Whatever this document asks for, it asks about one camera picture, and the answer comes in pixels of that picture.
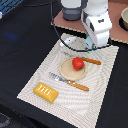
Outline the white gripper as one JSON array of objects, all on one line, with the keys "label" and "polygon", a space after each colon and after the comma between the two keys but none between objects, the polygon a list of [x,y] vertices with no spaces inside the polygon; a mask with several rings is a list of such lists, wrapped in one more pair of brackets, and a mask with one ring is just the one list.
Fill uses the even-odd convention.
[{"label": "white gripper", "polygon": [[107,12],[98,16],[90,16],[82,12],[81,21],[86,30],[86,38],[90,37],[93,41],[93,48],[101,48],[107,45],[110,36],[109,30],[112,28]]}]

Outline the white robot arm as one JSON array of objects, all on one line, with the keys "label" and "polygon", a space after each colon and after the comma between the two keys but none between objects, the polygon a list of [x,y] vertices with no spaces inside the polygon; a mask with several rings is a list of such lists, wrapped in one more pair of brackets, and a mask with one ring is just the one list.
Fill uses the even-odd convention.
[{"label": "white robot arm", "polygon": [[108,12],[108,0],[58,0],[63,17],[72,21],[81,19],[86,39],[97,48],[107,45],[112,22]]}]

